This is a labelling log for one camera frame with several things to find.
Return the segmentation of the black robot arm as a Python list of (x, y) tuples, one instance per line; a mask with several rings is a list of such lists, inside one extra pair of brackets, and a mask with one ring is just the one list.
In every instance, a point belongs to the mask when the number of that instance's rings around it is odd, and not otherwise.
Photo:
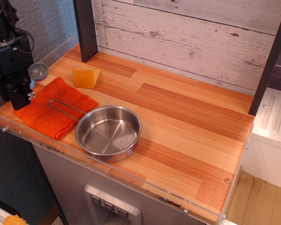
[(34, 91), (28, 68), (33, 64), (34, 39), (16, 27), (19, 18), (8, 0), (0, 0), (0, 96), (14, 110), (31, 103)]

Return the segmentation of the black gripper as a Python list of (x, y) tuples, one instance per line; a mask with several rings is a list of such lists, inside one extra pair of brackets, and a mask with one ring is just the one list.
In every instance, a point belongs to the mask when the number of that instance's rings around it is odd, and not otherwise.
[(11, 35), (0, 41), (0, 96), (11, 101), (14, 110), (31, 103), (32, 89), (28, 67), (33, 63), (27, 35)]

